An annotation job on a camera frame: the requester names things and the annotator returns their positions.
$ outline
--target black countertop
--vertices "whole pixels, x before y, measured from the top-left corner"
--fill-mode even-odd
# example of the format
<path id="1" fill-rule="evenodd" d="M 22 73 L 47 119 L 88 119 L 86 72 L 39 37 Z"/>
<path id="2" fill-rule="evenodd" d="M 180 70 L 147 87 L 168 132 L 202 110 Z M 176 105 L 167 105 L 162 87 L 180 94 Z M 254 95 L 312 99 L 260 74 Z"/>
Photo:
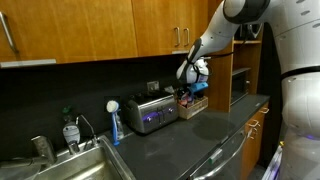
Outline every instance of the black countertop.
<path id="1" fill-rule="evenodd" d="M 131 133 L 116 149 L 138 180 L 187 179 L 268 100 L 247 95 L 230 113 L 205 109 L 146 136 Z"/>

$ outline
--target sink basin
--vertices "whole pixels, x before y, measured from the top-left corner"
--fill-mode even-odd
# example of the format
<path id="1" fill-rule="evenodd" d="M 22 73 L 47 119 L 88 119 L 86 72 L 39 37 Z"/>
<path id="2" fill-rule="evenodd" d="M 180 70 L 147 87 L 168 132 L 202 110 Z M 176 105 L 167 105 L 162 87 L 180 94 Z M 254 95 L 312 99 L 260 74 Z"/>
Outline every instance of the sink basin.
<path id="1" fill-rule="evenodd" d="M 57 162 L 40 170 L 34 179 L 135 179 L 112 143 L 105 136 L 98 139 L 96 146 L 91 141 L 80 144 L 80 152 L 75 155 L 68 150 L 59 153 Z"/>

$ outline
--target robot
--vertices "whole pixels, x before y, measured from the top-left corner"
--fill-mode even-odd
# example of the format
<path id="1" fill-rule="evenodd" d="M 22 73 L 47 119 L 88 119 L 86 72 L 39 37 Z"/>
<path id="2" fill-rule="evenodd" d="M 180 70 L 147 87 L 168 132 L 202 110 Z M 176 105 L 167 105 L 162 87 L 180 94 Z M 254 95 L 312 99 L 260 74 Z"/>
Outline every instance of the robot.
<path id="1" fill-rule="evenodd" d="M 269 23 L 280 60 L 288 126 L 279 179 L 320 179 L 320 1 L 224 0 L 177 71 L 183 84 L 206 83 L 201 56 L 224 49 L 240 24 Z"/>

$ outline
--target cardboard box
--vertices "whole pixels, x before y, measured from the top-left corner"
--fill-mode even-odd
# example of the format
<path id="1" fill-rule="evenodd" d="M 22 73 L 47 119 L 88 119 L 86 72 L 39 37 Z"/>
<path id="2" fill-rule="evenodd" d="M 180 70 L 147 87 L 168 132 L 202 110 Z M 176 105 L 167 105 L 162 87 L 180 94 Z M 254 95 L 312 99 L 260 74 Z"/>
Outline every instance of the cardboard box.
<path id="1" fill-rule="evenodd" d="M 206 107 L 208 107 L 208 98 L 206 96 L 201 100 L 195 100 L 194 104 L 188 108 L 178 104 L 179 117 L 183 119 L 190 119 Z"/>

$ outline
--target dishwasher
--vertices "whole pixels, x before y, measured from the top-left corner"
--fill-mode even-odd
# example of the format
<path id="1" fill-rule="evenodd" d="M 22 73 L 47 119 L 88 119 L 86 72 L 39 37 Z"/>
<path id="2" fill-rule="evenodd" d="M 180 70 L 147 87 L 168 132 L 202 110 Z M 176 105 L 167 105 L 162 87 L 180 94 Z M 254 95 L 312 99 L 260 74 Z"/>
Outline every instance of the dishwasher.
<path id="1" fill-rule="evenodd" d="M 239 180 L 241 177 L 242 149 L 247 139 L 244 126 L 228 138 L 189 179 Z"/>

